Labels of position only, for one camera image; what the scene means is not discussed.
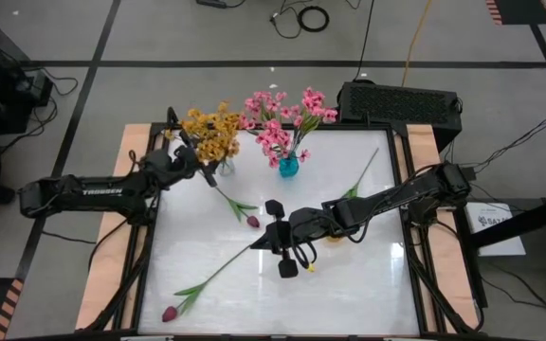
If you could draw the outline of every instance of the pink tulip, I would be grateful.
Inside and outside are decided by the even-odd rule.
[[[250,225],[252,227],[260,227],[261,226],[261,223],[254,216],[247,217],[246,222],[247,222],[248,225]]]
[[[176,307],[170,306],[166,308],[166,311],[163,312],[161,316],[161,322],[170,322],[178,316],[178,311]]]

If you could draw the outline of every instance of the flower vase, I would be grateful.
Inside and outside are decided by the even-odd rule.
[[[296,175],[299,172],[299,159],[296,153],[291,152],[290,155],[280,160],[280,174],[282,178],[288,178]]]
[[[235,164],[233,163],[232,158],[225,157],[220,161],[220,164],[218,165],[218,173],[220,176],[229,176],[234,172]]]

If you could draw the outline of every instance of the floor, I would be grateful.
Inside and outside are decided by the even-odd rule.
[[[280,38],[268,22],[281,2],[247,0],[222,10],[194,1],[0,0],[0,27],[10,38],[52,74],[80,81],[71,95],[55,97],[59,115],[43,135],[4,155],[1,182],[19,188],[52,174],[108,174],[123,126],[160,121],[170,105],[186,113],[228,99],[239,108],[253,91],[275,87],[296,100],[309,85],[333,100],[355,75],[370,2],[353,10],[344,1],[314,1],[330,13],[330,25],[295,40]],[[375,1],[364,78],[401,83],[425,3]],[[305,20],[316,25],[318,18]],[[297,29],[289,15],[278,27],[284,34]],[[484,0],[433,1],[406,86],[456,91],[463,99],[455,162],[484,160],[546,117],[546,54],[538,29],[546,44],[546,25],[497,26]],[[62,90],[70,86],[60,82]],[[0,137],[0,144],[11,138]],[[546,130],[495,161],[476,183],[496,197],[546,197]],[[45,230],[95,240],[99,224],[99,214],[64,213],[48,219]],[[0,277],[26,278],[9,337],[72,332],[87,277],[90,245],[43,236],[34,253],[25,252],[32,227],[17,205],[0,206]],[[527,259],[493,261],[546,298],[546,229],[537,233],[524,237]],[[21,259],[30,268],[19,268]],[[482,269],[518,298],[532,299],[512,278],[485,264]],[[484,331],[546,340],[546,311],[485,290]]]

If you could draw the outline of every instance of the table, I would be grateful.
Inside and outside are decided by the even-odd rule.
[[[125,127],[114,175],[124,175],[130,169],[131,162],[127,157],[130,150],[135,150],[138,157],[144,154],[150,130],[150,124],[131,124]],[[438,163],[439,154],[437,153],[432,128],[429,125],[410,125],[408,126],[408,132],[413,167],[419,169],[425,165]],[[406,160],[403,157],[402,140],[399,136],[395,137],[395,144],[398,149],[400,172],[402,178],[406,178],[408,168]],[[438,212],[438,219],[454,227],[454,219],[451,212],[440,210]],[[121,221],[122,217],[117,213],[104,213],[100,225],[99,239]],[[138,235],[135,258],[140,252],[140,242],[144,239],[144,232],[144,229],[142,229]],[[445,294],[455,311],[463,317],[464,321],[469,326],[475,327],[478,324],[478,318],[473,304],[459,241],[436,225],[431,227],[428,238],[430,253],[435,267],[435,275],[440,290]],[[88,275],[82,306],[78,315],[77,328],[83,328],[91,323],[117,290],[123,271],[129,239],[130,226],[124,226],[106,241],[97,252]],[[425,308],[424,314],[427,321],[427,331],[437,332],[433,304],[427,289],[422,284],[421,293]],[[135,284],[125,302],[126,312],[133,311],[136,299],[137,290]],[[125,314],[120,321],[120,326],[122,328],[130,328],[131,324],[132,314]],[[446,327],[449,332],[452,332],[447,322]]]

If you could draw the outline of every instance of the green stem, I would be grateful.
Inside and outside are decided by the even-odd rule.
[[[378,148],[376,148],[376,150],[374,151],[374,154],[372,154],[372,157],[370,158],[370,161],[368,161],[368,164],[366,165],[366,168],[364,168],[364,171],[361,172],[361,175],[359,175],[359,179],[357,179],[357,182],[355,183],[355,186],[359,185],[359,183],[361,182],[361,179],[366,174],[366,171],[368,170],[368,167],[370,166],[370,164],[372,164],[372,161],[374,160],[374,157],[376,156],[377,153],[378,153]]]
[[[218,190],[218,192],[221,193],[225,198],[227,198],[227,200],[233,201],[231,198],[227,197],[227,195],[226,195],[225,193],[223,193],[223,191],[221,191],[220,189],[218,189],[218,187],[215,187],[214,189]]]
[[[208,284],[208,282],[210,282],[213,278],[216,277],[216,275],[220,274],[221,271],[225,270],[225,268],[231,264],[235,259],[237,259],[238,257],[240,257],[248,248],[250,247],[250,245],[246,246],[242,251],[240,251],[237,255],[235,255],[232,259],[228,260],[225,265],[221,266],[220,269],[218,269],[212,276],[210,276],[202,285],[206,285]]]

